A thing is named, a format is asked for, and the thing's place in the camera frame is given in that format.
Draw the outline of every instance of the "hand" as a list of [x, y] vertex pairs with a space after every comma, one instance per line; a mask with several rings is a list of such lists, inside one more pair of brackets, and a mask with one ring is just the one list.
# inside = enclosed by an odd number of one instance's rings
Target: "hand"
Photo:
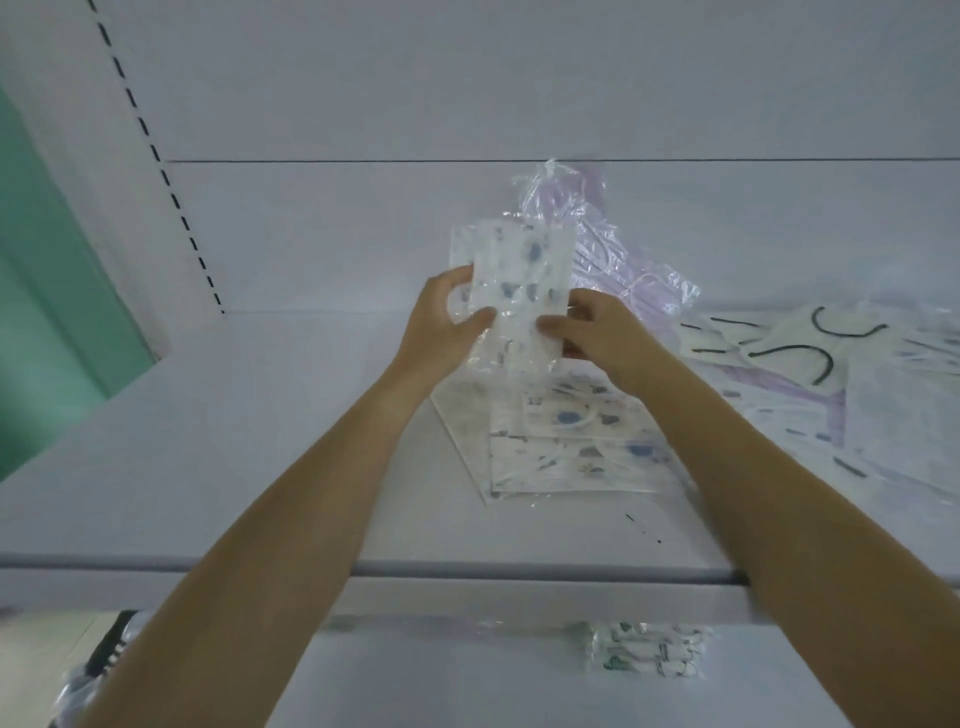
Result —
[[540, 316], [537, 328], [564, 340], [564, 356], [592, 361], [632, 395], [637, 395], [641, 367], [666, 354], [620, 299], [588, 288], [570, 291], [567, 315]]
[[472, 277], [473, 266], [465, 265], [426, 282], [407, 321], [400, 348], [384, 375], [420, 400], [460, 366], [473, 342], [496, 318], [495, 308], [481, 308], [460, 324], [450, 320], [447, 296]]

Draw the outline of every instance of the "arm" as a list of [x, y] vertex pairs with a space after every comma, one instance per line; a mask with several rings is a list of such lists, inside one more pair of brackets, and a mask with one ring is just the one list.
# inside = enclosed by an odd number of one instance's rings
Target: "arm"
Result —
[[960, 600], [882, 528], [743, 420], [619, 299], [540, 319], [643, 401], [760, 602], [851, 722], [960, 725]]
[[85, 711], [81, 728], [267, 722], [350, 574], [380, 479], [407, 421], [490, 326], [460, 325], [427, 282], [384, 375], [280, 476], [186, 575]]

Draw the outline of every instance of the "green wall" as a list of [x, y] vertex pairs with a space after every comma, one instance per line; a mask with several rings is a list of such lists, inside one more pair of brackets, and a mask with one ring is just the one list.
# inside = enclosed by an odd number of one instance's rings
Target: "green wall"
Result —
[[0, 90], [0, 479], [152, 364]]

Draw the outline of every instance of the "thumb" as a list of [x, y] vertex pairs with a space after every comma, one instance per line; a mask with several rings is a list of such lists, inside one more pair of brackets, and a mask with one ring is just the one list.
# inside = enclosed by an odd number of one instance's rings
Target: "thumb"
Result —
[[566, 316], [540, 316], [537, 329], [551, 339], [566, 339], [582, 349], [589, 339], [590, 322]]
[[493, 320], [495, 318], [496, 309], [493, 306], [487, 306], [486, 308], [481, 308], [466, 321], [457, 324], [457, 330], [461, 336], [468, 339], [472, 344], [477, 336], [493, 326]]

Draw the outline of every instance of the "left hand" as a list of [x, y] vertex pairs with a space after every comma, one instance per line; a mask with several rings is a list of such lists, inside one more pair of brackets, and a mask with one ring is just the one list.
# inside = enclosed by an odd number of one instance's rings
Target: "left hand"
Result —
[[481, 308], [463, 323], [454, 324], [450, 320], [446, 312], [447, 296], [472, 277], [473, 266], [464, 265], [426, 282], [410, 314], [400, 348], [384, 377], [425, 399], [460, 366], [473, 342], [496, 318], [495, 308]]

